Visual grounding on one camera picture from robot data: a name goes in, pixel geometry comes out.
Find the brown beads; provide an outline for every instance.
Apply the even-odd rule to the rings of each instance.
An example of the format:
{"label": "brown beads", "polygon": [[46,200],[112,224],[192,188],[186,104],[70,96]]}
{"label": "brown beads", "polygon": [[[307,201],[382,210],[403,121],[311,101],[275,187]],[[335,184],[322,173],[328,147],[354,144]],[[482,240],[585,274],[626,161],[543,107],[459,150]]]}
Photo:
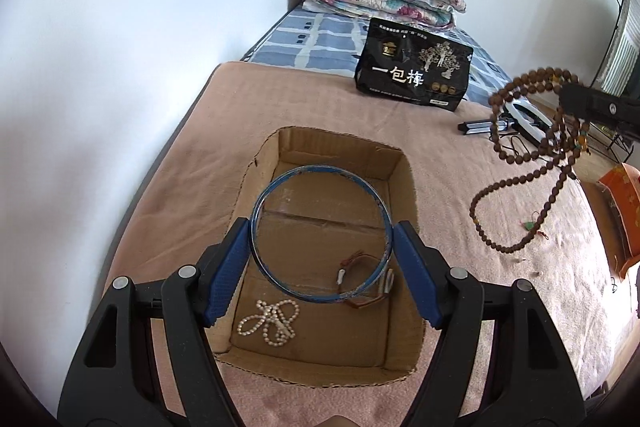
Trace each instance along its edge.
{"label": "brown beads", "polygon": [[[480,190],[473,198],[469,207],[469,216],[473,219],[476,232],[478,232],[479,237],[487,246],[500,253],[513,253],[521,250],[535,238],[536,232],[540,230],[552,205],[556,203],[558,194],[564,186],[564,182],[569,176],[575,179],[575,175],[572,173],[573,165],[575,165],[576,160],[580,157],[580,152],[587,147],[586,134],[590,129],[590,123],[588,121],[580,123],[575,118],[569,116],[567,121],[570,122],[572,129],[567,133],[564,110],[562,110],[562,107],[558,107],[553,117],[554,124],[546,131],[545,138],[541,140],[539,147],[532,152],[526,152],[522,155],[512,155],[507,154],[500,145],[497,124],[498,115],[500,115],[502,106],[506,102],[512,102],[514,99],[536,92],[553,91],[556,94],[560,94],[562,84],[566,82],[577,83],[579,80],[575,74],[571,74],[568,70],[561,70],[560,68],[539,68],[538,70],[531,70],[529,73],[515,77],[512,82],[509,82],[489,97],[489,106],[492,108],[490,139],[494,143],[494,152],[498,154],[500,160],[506,161],[509,165],[514,163],[516,165],[522,165],[529,161],[537,161],[541,156],[550,156],[550,159],[546,159],[544,165],[535,169],[533,172],[495,182]],[[561,166],[561,162],[564,160],[566,160],[566,164]],[[491,238],[488,238],[476,217],[478,202],[495,190],[532,182],[540,178],[540,176],[546,175],[549,171],[552,171],[554,167],[559,167],[561,170],[558,181],[551,190],[548,200],[540,210],[538,218],[533,223],[532,229],[529,230],[518,243],[510,247],[500,245],[492,241]]]}

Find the pearl necklace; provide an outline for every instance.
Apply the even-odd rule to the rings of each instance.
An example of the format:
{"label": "pearl necklace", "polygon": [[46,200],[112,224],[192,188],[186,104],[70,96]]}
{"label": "pearl necklace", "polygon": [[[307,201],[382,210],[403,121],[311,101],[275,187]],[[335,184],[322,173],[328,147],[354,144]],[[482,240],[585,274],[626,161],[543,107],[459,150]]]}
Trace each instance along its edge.
{"label": "pearl necklace", "polygon": [[[284,304],[293,305],[294,312],[289,318],[285,317],[284,313],[282,313],[282,310],[280,309]],[[300,306],[298,306],[297,302],[292,301],[291,299],[285,299],[277,304],[267,304],[265,301],[258,300],[255,303],[255,306],[262,312],[262,314],[249,315],[238,322],[238,333],[240,335],[245,337],[255,333],[260,326],[264,325],[262,328],[262,338],[267,344],[273,347],[283,346],[289,339],[296,336],[296,332],[290,324],[296,320],[296,317],[300,314]],[[258,319],[256,325],[250,330],[242,331],[242,326],[252,319]],[[269,324],[274,324],[276,326],[275,341],[272,341],[269,338]]]}

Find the brown leather strap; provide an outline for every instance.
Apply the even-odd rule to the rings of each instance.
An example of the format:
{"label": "brown leather strap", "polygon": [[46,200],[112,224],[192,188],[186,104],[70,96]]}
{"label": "brown leather strap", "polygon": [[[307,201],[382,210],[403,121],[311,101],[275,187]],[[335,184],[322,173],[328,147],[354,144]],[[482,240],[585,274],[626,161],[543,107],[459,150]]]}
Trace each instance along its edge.
{"label": "brown leather strap", "polygon": [[[342,273],[342,276],[340,276],[340,271],[338,271],[338,280],[337,280],[338,293],[342,293],[342,280],[348,268],[350,266],[353,266],[353,264],[356,263],[359,259],[366,259],[366,258],[372,259],[376,263],[380,262],[380,259],[377,259],[376,257],[373,257],[368,253],[364,253],[362,250],[358,250],[356,253],[351,255],[348,259],[345,259],[344,261],[340,262],[340,271],[343,271],[343,273]],[[394,271],[391,268],[388,268],[380,277],[381,279],[378,286],[378,295],[364,301],[347,299],[346,301],[344,301],[344,303],[354,309],[360,309],[360,308],[364,308],[365,306],[371,306],[376,302],[380,302],[383,299],[386,299],[387,296],[389,295],[391,287],[393,286]]]}

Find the mattress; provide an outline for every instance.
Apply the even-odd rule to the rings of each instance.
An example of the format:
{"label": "mattress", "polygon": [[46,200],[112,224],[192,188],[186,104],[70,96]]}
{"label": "mattress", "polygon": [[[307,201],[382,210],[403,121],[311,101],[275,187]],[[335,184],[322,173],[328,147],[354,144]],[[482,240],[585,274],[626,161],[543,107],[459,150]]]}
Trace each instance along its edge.
{"label": "mattress", "polygon": [[[468,217],[473,195],[489,183],[532,169],[507,165],[485,137],[462,136],[456,129],[460,120],[489,114],[489,109],[465,101],[450,112],[364,96],[335,74],[223,64],[140,198],[108,280],[118,275],[136,283],[164,279],[219,243],[231,222],[247,165],[277,129],[300,126],[351,134],[405,153],[415,181],[420,237],[438,248],[451,266],[466,267],[479,280],[498,284],[511,285],[520,277],[532,280],[588,396],[610,368],[614,336],[609,268],[596,222],[579,183],[568,180],[543,227],[549,240],[539,237],[510,256],[490,250],[478,239]],[[555,181],[555,176],[543,176],[533,184],[491,194],[479,207],[485,230],[501,243],[522,237],[520,222],[542,206]],[[154,331],[164,399],[171,409],[180,410],[166,349],[160,348],[162,324]],[[438,332],[427,328],[414,374],[377,387],[312,389],[226,364],[219,367],[249,427],[316,425],[334,414],[360,425],[384,427],[399,425],[406,414],[437,340]],[[465,413],[478,407],[490,345],[486,323]]]}
{"label": "mattress", "polygon": [[[314,13],[297,7],[242,60],[353,78],[368,29],[366,19]],[[465,100],[488,105],[488,97],[511,81],[491,55],[463,29],[454,28],[437,34],[474,50]]]}

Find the blue plaid mattress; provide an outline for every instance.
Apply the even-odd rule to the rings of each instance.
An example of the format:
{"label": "blue plaid mattress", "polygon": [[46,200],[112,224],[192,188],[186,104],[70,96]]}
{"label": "blue plaid mattress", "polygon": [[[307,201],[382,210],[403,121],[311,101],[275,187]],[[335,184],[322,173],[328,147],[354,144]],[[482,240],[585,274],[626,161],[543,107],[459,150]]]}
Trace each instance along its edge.
{"label": "blue plaid mattress", "polygon": [[[314,13],[297,7],[242,58],[246,62],[341,74],[353,78],[367,39],[365,19]],[[474,49],[465,100],[488,105],[487,99],[511,79],[464,30],[438,35]]]}

